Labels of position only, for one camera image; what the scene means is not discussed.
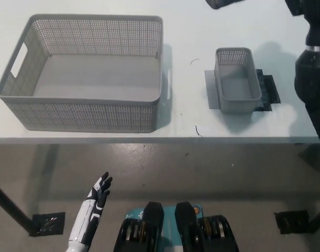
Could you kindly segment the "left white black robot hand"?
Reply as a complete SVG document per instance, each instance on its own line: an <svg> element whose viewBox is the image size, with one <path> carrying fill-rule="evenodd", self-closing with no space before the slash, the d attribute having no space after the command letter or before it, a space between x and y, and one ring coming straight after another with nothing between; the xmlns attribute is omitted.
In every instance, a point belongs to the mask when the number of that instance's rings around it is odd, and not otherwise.
<svg viewBox="0 0 320 252"><path fill-rule="evenodd" d="M96 233L100 218L110 194L112 177L105 172L93 185L82 202L72 227L67 251L88 251Z"/></svg>

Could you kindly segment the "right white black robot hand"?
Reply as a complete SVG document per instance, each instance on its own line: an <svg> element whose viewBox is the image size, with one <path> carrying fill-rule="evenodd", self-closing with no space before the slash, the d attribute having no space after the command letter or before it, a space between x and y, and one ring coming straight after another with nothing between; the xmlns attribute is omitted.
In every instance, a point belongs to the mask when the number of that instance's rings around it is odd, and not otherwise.
<svg viewBox="0 0 320 252"><path fill-rule="evenodd" d="M320 19L320 0L286 0L293 16L304 15L306 18Z"/></svg>

